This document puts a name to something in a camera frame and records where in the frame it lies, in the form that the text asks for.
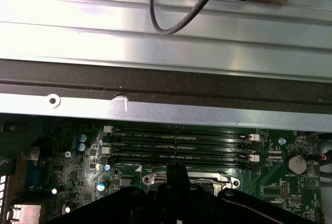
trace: ram slot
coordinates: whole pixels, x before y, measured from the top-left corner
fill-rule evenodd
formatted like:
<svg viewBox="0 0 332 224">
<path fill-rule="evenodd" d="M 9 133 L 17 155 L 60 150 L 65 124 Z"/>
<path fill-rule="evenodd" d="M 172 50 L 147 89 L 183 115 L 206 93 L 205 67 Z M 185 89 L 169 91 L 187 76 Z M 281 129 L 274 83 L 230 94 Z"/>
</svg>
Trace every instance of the ram slot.
<svg viewBox="0 0 332 224">
<path fill-rule="evenodd" d="M 117 152 L 123 151 L 143 151 L 143 152 L 182 152 L 185 154 L 194 153 L 212 156 L 226 156 L 229 153 L 250 154 L 249 149 L 241 149 L 232 146 L 212 146 L 212 145 L 182 145 L 182 144 L 164 144 L 164 143 L 137 143 L 121 142 L 112 143 L 112 149 Z"/>
<path fill-rule="evenodd" d="M 141 162 L 141 163 L 161 163 L 180 161 L 183 164 L 199 164 L 212 166 L 231 166 L 240 167 L 247 164 L 247 158 L 238 154 L 227 154 L 227 156 L 204 156 L 204 155 L 188 155 L 183 153 L 175 154 L 157 154 L 145 152 L 121 152 L 113 153 L 111 158 L 114 162 Z"/>
<path fill-rule="evenodd" d="M 149 141 L 157 143 L 177 142 L 178 144 L 251 144 L 248 139 L 226 138 L 221 136 L 206 136 L 206 135 L 167 135 L 163 133 L 113 133 L 110 137 L 104 137 L 104 142 L 120 142 L 120 141 Z"/>
</svg>

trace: green circuit board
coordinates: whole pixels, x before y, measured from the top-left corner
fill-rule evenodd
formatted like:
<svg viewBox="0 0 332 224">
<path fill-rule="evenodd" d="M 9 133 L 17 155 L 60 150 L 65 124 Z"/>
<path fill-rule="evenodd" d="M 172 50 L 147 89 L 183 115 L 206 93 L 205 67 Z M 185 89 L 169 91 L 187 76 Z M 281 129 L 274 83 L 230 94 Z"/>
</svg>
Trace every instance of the green circuit board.
<svg viewBox="0 0 332 224">
<path fill-rule="evenodd" d="M 105 133 L 104 126 L 112 127 L 112 133 Z M 127 130 L 130 130 L 127 133 L 130 133 L 131 139 L 128 138 L 127 134 L 124 134 Z M 168 149 L 174 149 L 174 146 L 165 145 L 165 143 L 174 143 L 174 138 L 177 139 L 179 144 L 181 143 L 179 140 L 185 140 L 186 145 L 177 145 L 175 153 L 179 154 L 185 150 L 185 157 L 179 156 L 176 159 L 180 161 L 187 159 L 185 165 L 189 172 L 223 172 L 240 181 L 238 190 L 313 221 L 316 218 L 315 213 L 319 213 L 321 209 L 320 167 L 318 162 L 305 160 L 306 167 L 304 171 L 300 171 L 301 174 L 294 173 L 287 167 L 290 158 L 305 158 L 306 154 L 312 153 L 305 142 L 305 137 L 308 135 L 305 132 L 194 127 L 174 124 L 109 123 L 92 120 L 82 122 L 81 120 L 66 119 L 53 121 L 48 132 L 49 139 L 43 145 L 44 149 L 52 147 L 51 155 L 41 157 L 37 164 L 34 164 L 34 166 L 41 166 L 45 170 L 45 177 L 39 182 L 40 188 L 51 190 L 52 187 L 57 185 L 64 185 L 65 191 L 56 198 L 50 199 L 46 204 L 46 220 L 63 214 L 61 209 L 65 203 L 76 202 L 80 207 L 127 186 L 135 186 L 147 191 L 148 186 L 144 184 L 143 177 L 153 172 L 164 171 L 166 163 L 163 163 L 164 160 L 162 159 L 162 162 L 156 163 L 154 163 L 154 159 L 149 161 L 151 156 L 149 154 L 147 159 L 147 155 L 144 155 L 144 149 L 154 150 L 152 152 L 154 156 L 169 158 L 169 155 L 167 155 L 170 153 Z M 87 136 L 84 151 L 78 151 L 77 149 L 80 134 Z M 215 160 L 218 153 L 214 152 L 213 155 L 209 156 L 209 151 L 207 151 L 202 153 L 204 156 L 199 157 L 200 162 L 203 161 L 204 164 L 194 163 L 193 158 L 196 158 L 195 154 L 199 153 L 198 149 L 201 146 L 191 145 L 191 142 L 203 141 L 203 139 L 197 139 L 197 136 L 209 140 L 211 135 L 215 138 L 225 134 L 231 136 L 220 140 L 230 143 L 236 139 L 232 136 L 234 134 L 246 137 L 258 134 L 249 141 L 244 138 L 246 143 L 244 146 L 241 145 L 241 148 L 237 147 L 235 149 L 232 146 L 232 148 L 223 150 L 225 154 L 228 154 L 228 152 L 244 154 L 249 150 L 250 154 L 246 156 L 255 155 L 255 159 L 249 161 L 248 164 L 247 161 L 242 164 L 243 161 L 239 162 L 235 158 L 228 158 L 227 162 L 218 165 L 221 161 L 220 159 Z M 163 141 L 163 145 L 150 145 L 151 142 L 160 142 L 160 140 L 155 139 L 155 135 L 158 135 Z M 113 142 L 116 140 L 114 137 L 126 137 L 125 142 L 120 141 L 118 143 L 123 142 L 126 147 L 131 145 L 129 151 L 119 149 L 119 159 L 114 159 L 114 154 L 118 150 L 114 148 Z M 286 144 L 280 144 L 280 138 L 285 139 Z M 213 142 L 214 145 L 218 145 L 217 139 Z M 140 151 L 139 156 L 138 153 L 135 153 L 137 148 Z M 71 153 L 69 158 L 64 155 L 66 151 Z M 122 161 L 123 154 L 126 156 L 130 154 L 131 157 L 126 157 Z M 108 170 L 104 169 L 105 163 L 110 165 L 107 168 Z M 100 181 L 107 182 L 105 190 L 102 192 L 96 189 Z"/>
</svg>

